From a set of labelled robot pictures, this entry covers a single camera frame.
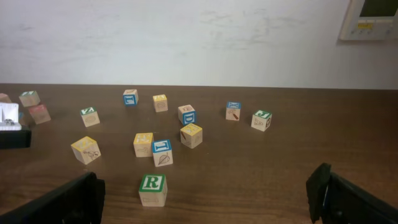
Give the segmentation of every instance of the black and white device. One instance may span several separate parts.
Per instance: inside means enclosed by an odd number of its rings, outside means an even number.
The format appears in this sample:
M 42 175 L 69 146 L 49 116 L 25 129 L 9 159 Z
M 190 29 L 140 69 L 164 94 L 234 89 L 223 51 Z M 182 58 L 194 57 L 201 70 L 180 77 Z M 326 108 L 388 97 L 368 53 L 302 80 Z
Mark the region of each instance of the black and white device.
M 351 0 L 341 40 L 398 39 L 398 0 Z

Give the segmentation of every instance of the brown table surface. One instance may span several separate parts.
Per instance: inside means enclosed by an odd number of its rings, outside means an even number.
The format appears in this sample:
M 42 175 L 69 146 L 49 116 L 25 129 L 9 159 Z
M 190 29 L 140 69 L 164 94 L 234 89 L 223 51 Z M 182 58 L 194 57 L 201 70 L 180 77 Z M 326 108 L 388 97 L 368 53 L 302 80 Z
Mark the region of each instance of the brown table surface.
M 125 107 L 125 89 L 138 89 Z M 192 86 L 0 85 L 20 103 L 37 90 L 52 120 L 32 128 L 32 147 L 0 151 L 0 213 L 93 171 L 106 182 L 103 223 L 310 223 L 305 181 L 322 163 L 398 207 L 398 91 Z M 167 112 L 152 96 L 166 94 Z M 242 103 L 241 120 L 225 120 L 227 101 Z M 180 143 L 177 107 L 191 104 L 203 143 Z M 98 110 L 85 128 L 79 110 Z M 258 110 L 273 114 L 266 131 L 251 128 Z M 136 133 L 169 139 L 174 164 L 156 168 L 136 158 Z M 70 144 L 89 136 L 102 156 L 85 166 Z M 141 205 L 144 174 L 165 174 L 165 207 Z

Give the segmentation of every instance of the wooden cube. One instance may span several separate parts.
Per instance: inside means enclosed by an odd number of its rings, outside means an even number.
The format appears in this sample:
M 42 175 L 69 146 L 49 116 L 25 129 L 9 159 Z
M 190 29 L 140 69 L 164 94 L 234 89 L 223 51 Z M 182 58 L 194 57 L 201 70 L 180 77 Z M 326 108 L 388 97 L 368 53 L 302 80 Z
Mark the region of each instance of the wooden cube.
M 156 167 L 173 164 L 172 145 L 170 140 L 154 141 L 152 143 L 152 153 Z
M 90 127 L 100 123 L 97 110 L 94 107 L 89 107 L 80 111 L 81 118 L 86 127 Z
M 203 141 L 203 130 L 195 124 L 188 124 L 180 130 L 181 143 L 193 149 Z
M 183 125 L 196 123 L 197 112 L 191 105 L 180 106 L 178 107 L 178 118 Z
M 36 106 L 40 103 L 40 98 L 36 91 L 26 91 L 19 96 L 19 99 L 24 107 Z
M 258 110 L 253 114 L 251 126 L 260 131 L 265 131 L 271 125 L 271 118 L 272 114 L 270 112 Z
M 126 106 L 136 106 L 138 103 L 138 91 L 137 90 L 124 91 L 123 102 Z
M 0 103 L 12 103 L 7 94 L 0 93 Z
M 85 165 L 91 163 L 93 160 L 101 156 L 97 142 L 90 137 L 82 138 L 81 140 L 73 143 L 71 147 L 76 159 Z
M 227 102 L 225 119 L 239 121 L 241 115 L 241 103 Z
M 146 174 L 139 187 L 142 206 L 163 207 L 166 203 L 167 183 L 164 174 Z
M 19 112 L 18 123 L 26 126 L 25 115 L 22 112 Z
M 41 124 L 51 120 L 49 111 L 47 111 L 47 107 L 45 105 L 32 106 L 29 108 L 29 113 L 33 120 L 35 120 L 36 124 Z
M 156 112 L 167 111 L 169 108 L 167 107 L 166 95 L 154 96 L 154 107 Z
M 137 157 L 152 156 L 152 143 L 154 142 L 154 133 L 137 133 L 134 139 L 134 150 Z

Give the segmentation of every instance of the dark green screen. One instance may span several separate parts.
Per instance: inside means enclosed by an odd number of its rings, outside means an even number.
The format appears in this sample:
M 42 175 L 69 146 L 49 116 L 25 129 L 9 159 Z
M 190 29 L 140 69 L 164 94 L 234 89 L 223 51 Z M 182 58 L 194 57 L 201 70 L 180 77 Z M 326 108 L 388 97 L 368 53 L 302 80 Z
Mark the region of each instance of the dark green screen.
M 360 17 L 395 16 L 398 0 L 365 0 Z

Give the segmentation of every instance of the yellow label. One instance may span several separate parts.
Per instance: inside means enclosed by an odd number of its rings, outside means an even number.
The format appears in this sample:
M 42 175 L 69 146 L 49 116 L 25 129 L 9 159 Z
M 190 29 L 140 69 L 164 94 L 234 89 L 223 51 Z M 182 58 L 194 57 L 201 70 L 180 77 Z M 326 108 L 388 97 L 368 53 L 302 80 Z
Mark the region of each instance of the yellow label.
M 161 100 L 167 100 L 165 94 L 154 96 L 154 101 L 161 101 Z
M 195 125 L 195 124 L 188 124 L 185 127 L 181 129 L 184 133 L 187 133 L 191 136 L 194 136 L 196 133 L 200 132 L 202 130 L 201 127 Z
M 360 23 L 360 24 L 358 24 L 358 28 L 359 28 L 359 29 L 372 29 L 372 28 L 373 28 L 373 24 L 370 24 L 370 23 Z
M 137 133 L 136 138 L 134 138 L 135 144 L 148 144 L 152 143 L 154 138 L 154 133 Z
M 82 151 L 88 146 L 92 145 L 93 143 L 96 143 L 96 141 L 88 136 L 82 138 L 81 140 L 75 142 L 72 144 L 72 147 L 75 149 Z

